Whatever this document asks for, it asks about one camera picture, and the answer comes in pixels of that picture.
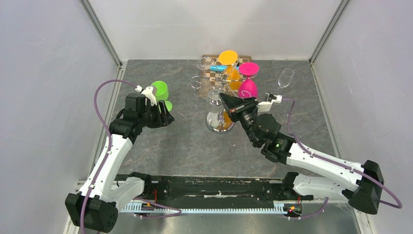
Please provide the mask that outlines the clear wine glass front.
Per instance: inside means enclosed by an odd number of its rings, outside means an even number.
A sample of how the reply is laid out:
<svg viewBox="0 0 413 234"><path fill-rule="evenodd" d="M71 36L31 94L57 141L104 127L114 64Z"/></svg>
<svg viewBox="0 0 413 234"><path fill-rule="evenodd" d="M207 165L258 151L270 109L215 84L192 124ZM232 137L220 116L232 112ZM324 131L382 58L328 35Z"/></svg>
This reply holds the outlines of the clear wine glass front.
<svg viewBox="0 0 413 234"><path fill-rule="evenodd" d="M211 87L208 90L206 98L206 108L208 111L206 122L212 129L218 129L218 126L220 125L218 116L222 113L224 107L222 105L222 100L220 99L219 94L223 92L223 89L219 86Z"/></svg>

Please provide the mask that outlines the clear wine glass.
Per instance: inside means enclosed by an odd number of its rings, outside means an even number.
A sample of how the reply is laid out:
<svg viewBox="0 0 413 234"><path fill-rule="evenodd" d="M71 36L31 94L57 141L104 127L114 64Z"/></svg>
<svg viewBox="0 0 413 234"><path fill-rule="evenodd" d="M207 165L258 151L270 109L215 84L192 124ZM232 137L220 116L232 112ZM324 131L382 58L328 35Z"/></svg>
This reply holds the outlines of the clear wine glass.
<svg viewBox="0 0 413 234"><path fill-rule="evenodd" d="M199 85L199 95L201 98L206 99L208 95L208 90L211 87L210 79L207 77L207 71L214 64L214 61L210 57L202 57L197 60L196 67L201 71L200 78L198 81Z"/></svg>
<svg viewBox="0 0 413 234"><path fill-rule="evenodd" d="M206 122L212 129L218 129L218 126L220 125L218 116L222 113L224 107L222 105L222 100L220 99L219 94L223 92L223 89L219 86L211 87L208 90L206 98L206 108L208 111Z"/></svg>
<svg viewBox="0 0 413 234"><path fill-rule="evenodd" d="M284 68L278 77L278 85L281 89L288 87L294 77L294 71L290 68Z"/></svg>

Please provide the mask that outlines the chrome wine glass rack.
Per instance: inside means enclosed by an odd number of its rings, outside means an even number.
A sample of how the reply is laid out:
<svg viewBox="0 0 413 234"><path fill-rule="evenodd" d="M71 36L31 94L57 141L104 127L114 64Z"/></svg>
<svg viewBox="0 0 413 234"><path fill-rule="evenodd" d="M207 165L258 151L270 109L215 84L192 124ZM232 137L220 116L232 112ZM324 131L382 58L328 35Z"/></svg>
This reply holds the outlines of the chrome wine glass rack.
<svg viewBox="0 0 413 234"><path fill-rule="evenodd" d="M193 77L190 79L190 86L191 86L192 80L193 80L195 77L198 77L198 76L199 76L199 75L193 76ZM208 125L208 123L206 122L207 128L210 129L212 132L214 132L214 133L225 133L225 132L228 132L229 130L231 130L231 129L233 128L234 122L231 121L231 119L229 118L228 114L225 112L225 109L223 109L222 113L219 114L218 118L219 118L219 120L220 120L220 125L218 126L218 129L212 129L212 128L210 128L209 125Z"/></svg>

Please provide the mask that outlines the green plastic wine glass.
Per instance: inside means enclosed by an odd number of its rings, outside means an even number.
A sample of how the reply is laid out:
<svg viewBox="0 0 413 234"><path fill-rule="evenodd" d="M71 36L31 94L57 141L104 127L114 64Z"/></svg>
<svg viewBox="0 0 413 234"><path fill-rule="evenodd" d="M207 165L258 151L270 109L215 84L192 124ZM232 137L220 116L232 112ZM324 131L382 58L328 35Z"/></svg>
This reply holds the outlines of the green plastic wine glass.
<svg viewBox="0 0 413 234"><path fill-rule="evenodd" d="M155 81L151 84L156 88L155 98L157 101L163 100L165 102L166 108L168 111L172 110L172 103L168 100L169 98L169 90L168 85L161 80Z"/></svg>

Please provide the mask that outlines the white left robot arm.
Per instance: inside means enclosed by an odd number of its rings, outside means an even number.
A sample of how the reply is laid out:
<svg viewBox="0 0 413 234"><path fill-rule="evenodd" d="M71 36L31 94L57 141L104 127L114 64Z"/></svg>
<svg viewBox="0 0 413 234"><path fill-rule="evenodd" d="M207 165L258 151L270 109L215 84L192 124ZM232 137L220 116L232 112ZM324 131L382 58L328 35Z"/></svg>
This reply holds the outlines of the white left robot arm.
<svg viewBox="0 0 413 234"><path fill-rule="evenodd" d="M109 125L109 136L87 181L76 193L69 193L65 206L74 225L109 233L120 211L135 197L147 199L152 195L151 177L131 173L126 181L113 189L116 175L126 154L143 128L166 127L174 121L164 100L153 104L144 94L131 93L125 107Z"/></svg>

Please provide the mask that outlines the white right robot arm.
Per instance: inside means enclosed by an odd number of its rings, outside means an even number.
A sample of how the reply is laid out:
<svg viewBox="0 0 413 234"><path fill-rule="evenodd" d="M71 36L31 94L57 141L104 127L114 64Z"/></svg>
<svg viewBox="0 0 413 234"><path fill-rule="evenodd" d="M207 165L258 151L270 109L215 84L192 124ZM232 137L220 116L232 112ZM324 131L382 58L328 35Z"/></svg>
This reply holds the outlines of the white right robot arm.
<svg viewBox="0 0 413 234"><path fill-rule="evenodd" d="M284 197L343 199L358 211L378 213L384 179L376 162L357 163L336 158L306 146L292 133L281 133L281 124L269 113L273 104L284 101L281 95L267 93L262 102L255 97L239 98L224 93L220 93L219 98L231 121L241 124L252 146L259 148L266 159L317 174L310 178L288 173L281 186Z"/></svg>

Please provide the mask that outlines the pink plastic wine glass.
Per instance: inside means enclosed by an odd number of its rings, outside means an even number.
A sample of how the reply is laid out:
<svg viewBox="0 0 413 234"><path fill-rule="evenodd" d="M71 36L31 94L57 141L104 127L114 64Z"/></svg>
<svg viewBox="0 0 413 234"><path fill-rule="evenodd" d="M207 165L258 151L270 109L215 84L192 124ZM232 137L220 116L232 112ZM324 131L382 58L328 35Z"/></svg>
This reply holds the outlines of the pink plastic wine glass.
<svg viewBox="0 0 413 234"><path fill-rule="evenodd" d="M240 74L246 76L246 79L242 82L238 89L238 97L240 98L257 98L258 88L255 82L252 80L253 77L259 72L258 64L254 62L242 63L239 66Z"/></svg>

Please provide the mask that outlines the orange plastic wine glass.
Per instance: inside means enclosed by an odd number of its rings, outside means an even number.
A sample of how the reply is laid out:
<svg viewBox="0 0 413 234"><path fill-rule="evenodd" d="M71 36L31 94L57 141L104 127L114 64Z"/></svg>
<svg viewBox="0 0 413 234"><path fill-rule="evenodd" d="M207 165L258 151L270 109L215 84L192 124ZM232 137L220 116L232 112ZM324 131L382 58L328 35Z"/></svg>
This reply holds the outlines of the orange plastic wine glass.
<svg viewBox="0 0 413 234"><path fill-rule="evenodd" d="M223 74L228 88L232 91L237 91L242 84L241 75L236 68L239 62L238 54L233 50L223 51L218 57L218 62L226 66Z"/></svg>

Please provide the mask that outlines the clear wine glass back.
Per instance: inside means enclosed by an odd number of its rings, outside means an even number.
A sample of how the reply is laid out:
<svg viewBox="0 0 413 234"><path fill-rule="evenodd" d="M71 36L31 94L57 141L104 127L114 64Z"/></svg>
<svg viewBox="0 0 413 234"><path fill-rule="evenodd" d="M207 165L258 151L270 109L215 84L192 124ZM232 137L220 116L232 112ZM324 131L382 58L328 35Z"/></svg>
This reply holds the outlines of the clear wine glass back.
<svg viewBox="0 0 413 234"><path fill-rule="evenodd" d="M199 95L201 98L206 99L208 95L208 90L211 87L210 79L207 77L207 71L214 64L214 61L210 57L202 57L197 60L196 67L201 71L200 78L198 81L199 85Z"/></svg>

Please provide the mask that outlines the wooden chess board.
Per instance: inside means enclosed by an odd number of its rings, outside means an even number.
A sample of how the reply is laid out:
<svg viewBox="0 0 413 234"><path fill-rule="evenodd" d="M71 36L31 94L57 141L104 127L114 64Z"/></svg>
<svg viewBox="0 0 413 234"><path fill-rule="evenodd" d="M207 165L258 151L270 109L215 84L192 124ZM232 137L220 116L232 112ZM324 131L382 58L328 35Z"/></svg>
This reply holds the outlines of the wooden chess board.
<svg viewBox="0 0 413 234"><path fill-rule="evenodd" d="M248 76L239 72L239 67L251 61L251 56L238 56L236 62L228 68L227 64L219 62L218 55L202 55L196 62L200 75L192 80L191 86L199 90L202 98L206 98L207 92L213 86L223 88L228 94L237 94L238 88L235 84L241 84L248 78Z"/></svg>

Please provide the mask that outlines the blue cylindrical tube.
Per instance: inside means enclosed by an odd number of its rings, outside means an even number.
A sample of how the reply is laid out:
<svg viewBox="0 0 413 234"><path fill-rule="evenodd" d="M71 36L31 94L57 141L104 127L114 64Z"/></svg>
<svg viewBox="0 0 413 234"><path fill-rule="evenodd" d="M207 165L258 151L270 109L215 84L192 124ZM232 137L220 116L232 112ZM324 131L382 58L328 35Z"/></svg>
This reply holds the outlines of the blue cylindrical tube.
<svg viewBox="0 0 413 234"><path fill-rule="evenodd" d="M210 71L214 71L214 72L224 72L225 70L227 70L228 66L226 65L212 65L209 70Z"/></svg>

